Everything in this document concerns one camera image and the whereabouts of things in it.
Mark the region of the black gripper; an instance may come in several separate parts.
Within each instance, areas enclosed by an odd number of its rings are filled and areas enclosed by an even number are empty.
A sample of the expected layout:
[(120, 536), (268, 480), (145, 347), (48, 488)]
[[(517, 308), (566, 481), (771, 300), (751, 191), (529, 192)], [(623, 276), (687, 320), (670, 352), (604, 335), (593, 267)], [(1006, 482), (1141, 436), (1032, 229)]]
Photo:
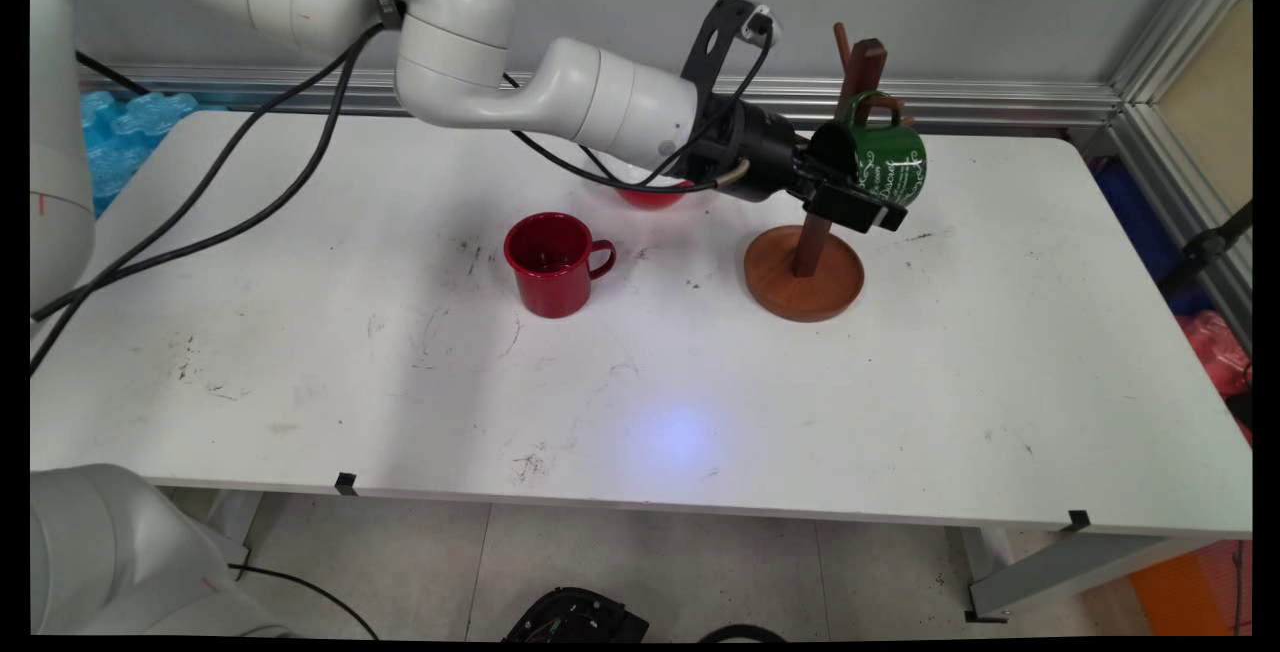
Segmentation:
[(730, 174), (740, 163), (748, 169), (717, 190), (749, 202), (778, 192), (803, 201), (805, 213), (859, 233), (872, 228), (897, 231), (908, 210), (850, 183), (841, 158), (833, 161), (804, 152), (808, 140), (785, 117), (756, 105), (713, 97), (704, 119), (726, 114), (692, 146), (692, 183), (705, 184)]

